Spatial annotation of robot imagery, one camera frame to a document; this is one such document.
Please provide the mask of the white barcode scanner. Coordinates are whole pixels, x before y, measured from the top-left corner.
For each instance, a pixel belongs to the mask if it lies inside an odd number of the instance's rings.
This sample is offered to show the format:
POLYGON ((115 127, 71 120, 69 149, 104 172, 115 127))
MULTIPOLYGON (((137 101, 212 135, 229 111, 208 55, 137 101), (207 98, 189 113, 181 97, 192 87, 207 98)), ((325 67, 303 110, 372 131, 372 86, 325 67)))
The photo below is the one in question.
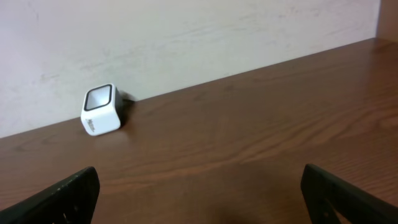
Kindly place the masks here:
POLYGON ((108 83, 86 92, 81 123, 90 136, 99 136, 121 127, 123 99, 117 87, 108 83))

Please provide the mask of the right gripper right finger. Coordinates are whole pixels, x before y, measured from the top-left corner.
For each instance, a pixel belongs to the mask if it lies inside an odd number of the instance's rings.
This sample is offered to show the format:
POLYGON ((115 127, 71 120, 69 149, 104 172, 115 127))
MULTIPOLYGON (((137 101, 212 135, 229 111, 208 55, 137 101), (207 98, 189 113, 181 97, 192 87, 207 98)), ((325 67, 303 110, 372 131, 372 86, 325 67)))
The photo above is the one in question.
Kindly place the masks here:
POLYGON ((339 223, 337 213, 350 223, 397 223, 397 207, 316 165, 305 166, 300 188, 312 223, 339 223))

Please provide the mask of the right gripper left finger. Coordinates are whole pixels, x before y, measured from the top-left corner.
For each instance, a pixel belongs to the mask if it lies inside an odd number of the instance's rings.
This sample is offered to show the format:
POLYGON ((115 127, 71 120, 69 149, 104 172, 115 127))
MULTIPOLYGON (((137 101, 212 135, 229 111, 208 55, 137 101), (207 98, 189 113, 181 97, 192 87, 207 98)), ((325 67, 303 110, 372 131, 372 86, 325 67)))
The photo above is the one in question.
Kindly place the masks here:
POLYGON ((100 182, 86 167, 1 211, 1 223, 87 223, 93 218, 100 182))

